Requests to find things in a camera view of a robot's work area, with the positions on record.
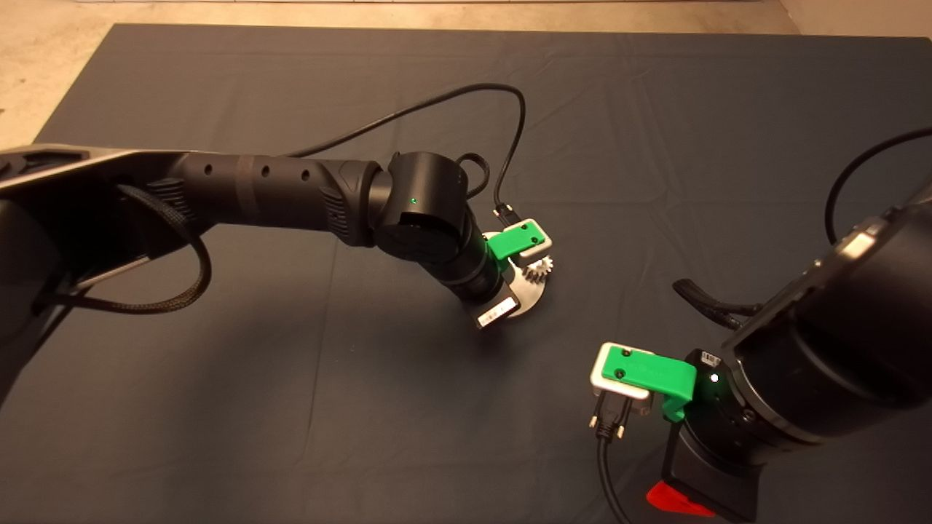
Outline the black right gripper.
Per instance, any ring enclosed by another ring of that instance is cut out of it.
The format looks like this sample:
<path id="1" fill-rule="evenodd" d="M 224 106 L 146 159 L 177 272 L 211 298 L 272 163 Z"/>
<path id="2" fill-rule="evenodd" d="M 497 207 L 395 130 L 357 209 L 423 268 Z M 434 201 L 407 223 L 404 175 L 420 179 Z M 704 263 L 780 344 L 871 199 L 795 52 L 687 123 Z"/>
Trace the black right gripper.
<path id="1" fill-rule="evenodd" d="M 761 467 L 715 456 L 685 424 L 673 424 L 663 452 L 663 482 L 647 491 L 647 501 L 666 513 L 756 521 L 760 475 Z"/>

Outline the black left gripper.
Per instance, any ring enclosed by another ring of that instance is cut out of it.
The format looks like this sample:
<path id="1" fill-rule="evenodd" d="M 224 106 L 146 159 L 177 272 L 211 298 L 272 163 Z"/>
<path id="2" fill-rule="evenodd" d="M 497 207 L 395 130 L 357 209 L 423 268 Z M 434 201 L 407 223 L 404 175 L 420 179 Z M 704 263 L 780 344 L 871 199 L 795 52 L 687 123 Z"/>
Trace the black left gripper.
<path id="1" fill-rule="evenodd" d="M 490 328 L 522 308 L 521 299 L 515 290 L 515 283 L 503 281 L 498 291 L 486 301 L 466 303 L 466 313 L 473 324 L 480 329 Z"/>

